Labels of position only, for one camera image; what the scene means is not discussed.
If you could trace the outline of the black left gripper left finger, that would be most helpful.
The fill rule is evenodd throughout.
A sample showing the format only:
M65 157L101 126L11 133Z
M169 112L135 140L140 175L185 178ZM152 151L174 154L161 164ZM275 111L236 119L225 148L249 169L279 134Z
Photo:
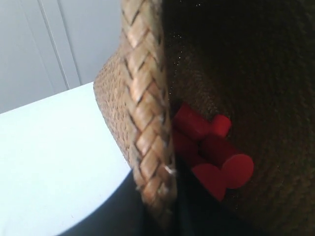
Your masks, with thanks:
M158 236L160 229L142 204L133 177L97 210L71 228L72 236Z

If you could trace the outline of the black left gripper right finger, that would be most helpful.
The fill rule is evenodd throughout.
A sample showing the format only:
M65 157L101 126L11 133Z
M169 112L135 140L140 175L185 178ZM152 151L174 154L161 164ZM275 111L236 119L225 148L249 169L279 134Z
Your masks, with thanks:
M175 236L244 236L246 224L212 197L179 157Z

